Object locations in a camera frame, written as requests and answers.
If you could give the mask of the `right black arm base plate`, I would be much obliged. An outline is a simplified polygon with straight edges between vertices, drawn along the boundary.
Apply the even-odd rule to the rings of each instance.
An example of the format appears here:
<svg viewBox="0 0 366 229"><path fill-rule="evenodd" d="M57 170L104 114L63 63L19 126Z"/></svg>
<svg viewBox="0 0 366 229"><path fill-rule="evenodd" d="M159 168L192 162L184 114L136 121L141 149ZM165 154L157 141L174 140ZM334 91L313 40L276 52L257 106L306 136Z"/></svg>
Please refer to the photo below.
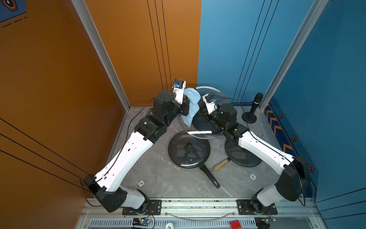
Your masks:
<svg viewBox="0 0 366 229"><path fill-rule="evenodd" d="M277 215L277 208L276 205L273 203L268 207L264 207L260 213L255 212L254 207L251 204L251 200L249 199L238 199L236 201L237 210L239 215Z"/></svg>

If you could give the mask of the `red perforated block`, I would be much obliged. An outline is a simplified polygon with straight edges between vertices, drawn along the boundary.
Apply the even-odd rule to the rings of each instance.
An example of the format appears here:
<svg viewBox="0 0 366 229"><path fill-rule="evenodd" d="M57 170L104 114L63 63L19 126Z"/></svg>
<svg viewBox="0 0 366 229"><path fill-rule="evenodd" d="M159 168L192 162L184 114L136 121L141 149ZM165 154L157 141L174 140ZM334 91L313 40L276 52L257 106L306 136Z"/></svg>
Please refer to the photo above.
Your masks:
<svg viewBox="0 0 366 229"><path fill-rule="evenodd" d="M231 229L241 229L242 228L242 225L239 220L231 221L229 225L230 225Z"/></svg>

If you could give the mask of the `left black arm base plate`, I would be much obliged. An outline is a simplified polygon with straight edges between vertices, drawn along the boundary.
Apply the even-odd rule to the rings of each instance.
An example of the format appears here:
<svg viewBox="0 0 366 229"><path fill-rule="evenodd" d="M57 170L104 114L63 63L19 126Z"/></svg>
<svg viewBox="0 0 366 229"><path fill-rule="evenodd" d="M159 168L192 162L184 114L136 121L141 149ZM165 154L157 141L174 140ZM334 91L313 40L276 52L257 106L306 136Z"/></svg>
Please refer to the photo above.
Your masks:
<svg viewBox="0 0 366 229"><path fill-rule="evenodd" d="M132 208L123 208L122 214L124 216L149 215L149 214L156 216L161 215L161 210L162 210L162 201L159 199L153 199L149 201L148 207L145 211L135 210Z"/></svg>

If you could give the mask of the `left white round marker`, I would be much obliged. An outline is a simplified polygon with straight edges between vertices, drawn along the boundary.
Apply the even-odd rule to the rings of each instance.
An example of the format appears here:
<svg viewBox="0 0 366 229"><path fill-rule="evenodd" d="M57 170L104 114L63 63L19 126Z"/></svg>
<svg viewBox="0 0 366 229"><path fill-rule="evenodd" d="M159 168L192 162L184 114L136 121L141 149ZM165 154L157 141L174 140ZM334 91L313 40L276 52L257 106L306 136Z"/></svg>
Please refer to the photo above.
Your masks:
<svg viewBox="0 0 366 229"><path fill-rule="evenodd" d="M138 187L142 188L145 185L145 181L144 180L139 180L137 185L138 185Z"/></svg>

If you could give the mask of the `small green circuit board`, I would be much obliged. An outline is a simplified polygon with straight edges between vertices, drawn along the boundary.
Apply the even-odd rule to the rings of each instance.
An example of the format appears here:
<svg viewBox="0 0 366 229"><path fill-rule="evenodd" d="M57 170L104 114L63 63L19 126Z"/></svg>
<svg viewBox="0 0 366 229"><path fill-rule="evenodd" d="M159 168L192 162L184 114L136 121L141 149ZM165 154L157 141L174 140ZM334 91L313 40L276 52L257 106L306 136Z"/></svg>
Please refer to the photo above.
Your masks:
<svg viewBox="0 0 366 229"><path fill-rule="evenodd" d="M149 218L133 218L132 229L147 229L151 226L151 219Z"/></svg>

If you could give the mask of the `right white round marker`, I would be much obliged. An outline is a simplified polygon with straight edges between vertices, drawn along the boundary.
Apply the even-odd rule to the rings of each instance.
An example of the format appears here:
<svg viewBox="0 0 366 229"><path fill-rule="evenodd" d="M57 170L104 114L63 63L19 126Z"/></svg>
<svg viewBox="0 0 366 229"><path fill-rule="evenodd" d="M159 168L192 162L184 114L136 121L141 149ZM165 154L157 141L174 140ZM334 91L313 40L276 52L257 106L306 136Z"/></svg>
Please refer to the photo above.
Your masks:
<svg viewBox="0 0 366 229"><path fill-rule="evenodd" d="M255 181L255 180L256 180L256 175L255 175L255 174L250 174L250 175L249 175L249 177L250 177L250 179L251 179L251 180L253 180L253 181Z"/></svg>

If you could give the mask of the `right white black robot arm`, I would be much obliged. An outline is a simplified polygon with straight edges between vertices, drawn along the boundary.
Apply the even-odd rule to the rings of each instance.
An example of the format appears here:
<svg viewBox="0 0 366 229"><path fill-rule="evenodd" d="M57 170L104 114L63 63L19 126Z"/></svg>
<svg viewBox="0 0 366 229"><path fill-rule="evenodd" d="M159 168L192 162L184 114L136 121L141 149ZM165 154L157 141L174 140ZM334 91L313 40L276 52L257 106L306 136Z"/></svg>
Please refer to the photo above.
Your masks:
<svg viewBox="0 0 366 229"><path fill-rule="evenodd" d="M276 202L296 201L304 194L310 184L310 174L303 156L294 157L261 141L249 127L237 122L237 111L230 103L218 106L215 102L199 102L199 107L204 120L212 121L229 142L254 154L280 175L275 184L259 190L252 197L253 212L262 214Z"/></svg>

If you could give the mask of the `black microphone on stand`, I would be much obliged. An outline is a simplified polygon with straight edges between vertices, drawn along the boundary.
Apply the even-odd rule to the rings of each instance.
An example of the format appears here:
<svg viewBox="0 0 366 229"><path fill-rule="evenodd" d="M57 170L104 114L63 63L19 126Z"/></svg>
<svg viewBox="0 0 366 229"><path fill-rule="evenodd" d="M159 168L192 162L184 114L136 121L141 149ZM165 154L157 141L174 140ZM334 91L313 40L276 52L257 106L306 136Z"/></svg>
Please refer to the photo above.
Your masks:
<svg viewBox="0 0 366 229"><path fill-rule="evenodd" d="M257 121L257 117L254 114L256 109L258 108L259 104L262 102L263 99L263 94L262 93L257 93L253 102L252 102L252 106L249 112L244 112L242 115L242 119L248 123L248 124L253 124Z"/></svg>

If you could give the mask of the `aluminium front rail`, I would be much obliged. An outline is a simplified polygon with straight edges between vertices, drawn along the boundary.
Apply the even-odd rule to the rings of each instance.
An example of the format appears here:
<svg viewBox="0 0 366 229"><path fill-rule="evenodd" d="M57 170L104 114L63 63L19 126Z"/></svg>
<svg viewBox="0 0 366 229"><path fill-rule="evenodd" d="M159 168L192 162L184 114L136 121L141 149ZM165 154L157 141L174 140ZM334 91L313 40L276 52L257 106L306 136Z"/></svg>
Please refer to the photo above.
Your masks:
<svg viewBox="0 0 366 229"><path fill-rule="evenodd" d="M162 201L161 215L155 217L176 216L182 218L218 218L224 215L229 217L244 217L239 215L236 201L239 198L153 198ZM299 201L291 202L282 200L275 203L278 217L319 217L311 198L306 198L306 205Z"/></svg>

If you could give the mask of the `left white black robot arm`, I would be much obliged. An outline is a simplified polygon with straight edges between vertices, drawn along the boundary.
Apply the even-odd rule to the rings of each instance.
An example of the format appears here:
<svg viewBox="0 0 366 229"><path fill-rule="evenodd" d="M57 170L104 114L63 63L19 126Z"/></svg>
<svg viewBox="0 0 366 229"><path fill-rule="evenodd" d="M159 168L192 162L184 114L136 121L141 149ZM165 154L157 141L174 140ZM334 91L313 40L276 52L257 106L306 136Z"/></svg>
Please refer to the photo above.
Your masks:
<svg viewBox="0 0 366 229"><path fill-rule="evenodd" d="M108 212L120 207L146 211L149 198L139 189L123 188L121 183L137 160L167 132L174 119L188 115L189 104L183 89L160 92L117 155L101 171L87 175L81 182Z"/></svg>

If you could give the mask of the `light blue microfibre cloth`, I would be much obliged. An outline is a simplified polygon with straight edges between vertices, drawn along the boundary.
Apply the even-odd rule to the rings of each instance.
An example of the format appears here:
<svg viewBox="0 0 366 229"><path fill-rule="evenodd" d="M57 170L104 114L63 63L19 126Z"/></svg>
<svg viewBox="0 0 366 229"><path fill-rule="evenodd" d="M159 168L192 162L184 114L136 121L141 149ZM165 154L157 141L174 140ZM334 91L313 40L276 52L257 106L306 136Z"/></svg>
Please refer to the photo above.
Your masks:
<svg viewBox="0 0 366 229"><path fill-rule="evenodd" d="M188 127L190 127L194 116L200 110L198 102L200 101L201 96L200 96L199 92L194 88L184 89L184 95L186 95L188 97L190 104L189 104L188 115L183 116L182 120Z"/></svg>

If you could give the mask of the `white round marker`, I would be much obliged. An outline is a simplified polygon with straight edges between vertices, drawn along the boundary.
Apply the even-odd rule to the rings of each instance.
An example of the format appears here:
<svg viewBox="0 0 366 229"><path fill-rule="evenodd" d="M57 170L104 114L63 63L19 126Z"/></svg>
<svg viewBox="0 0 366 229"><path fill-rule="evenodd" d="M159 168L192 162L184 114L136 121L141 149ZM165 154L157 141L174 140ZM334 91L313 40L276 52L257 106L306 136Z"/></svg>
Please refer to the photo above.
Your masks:
<svg viewBox="0 0 366 229"><path fill-rule="evenodd" d="M251 179L251 180L253 180L253 181L255 181L255 180L256 180L256 175L255 175L255 174L250 174L250 175L249 175L249 177L250 177L250 179Z"/></svg>
<svg viewBox="0 0 366 229"><path fill-rule="evenodd" d="M145 185L145 181L144 180L139 180L137 185L138 185L138 187L142 188Z"/></svg>

